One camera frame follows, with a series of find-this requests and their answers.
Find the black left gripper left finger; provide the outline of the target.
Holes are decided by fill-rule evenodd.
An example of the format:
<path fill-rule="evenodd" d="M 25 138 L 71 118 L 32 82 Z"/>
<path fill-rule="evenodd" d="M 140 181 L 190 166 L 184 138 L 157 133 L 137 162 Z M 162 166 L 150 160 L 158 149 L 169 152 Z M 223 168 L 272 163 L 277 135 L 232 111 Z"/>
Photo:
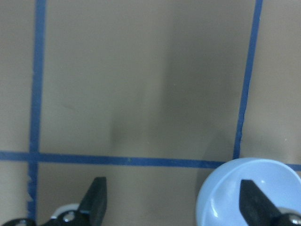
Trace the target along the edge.
<path fill-rule="evenodd" d="M 107 209 L 106 177 L 96 177 L 80 203 L 59 207 L 44 226 L 101 226 Z"/>

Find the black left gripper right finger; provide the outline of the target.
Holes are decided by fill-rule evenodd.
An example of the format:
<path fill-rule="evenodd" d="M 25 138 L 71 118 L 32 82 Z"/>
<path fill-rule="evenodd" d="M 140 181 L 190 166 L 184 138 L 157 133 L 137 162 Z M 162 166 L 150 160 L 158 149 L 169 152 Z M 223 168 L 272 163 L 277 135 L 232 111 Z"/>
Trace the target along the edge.
<path fill-rule="evenodd" d="M 249 226 L 299 226 L 301 214 L 282 213 L 252 181 L 243 179 L 239 190 L 239 211 Z"/>

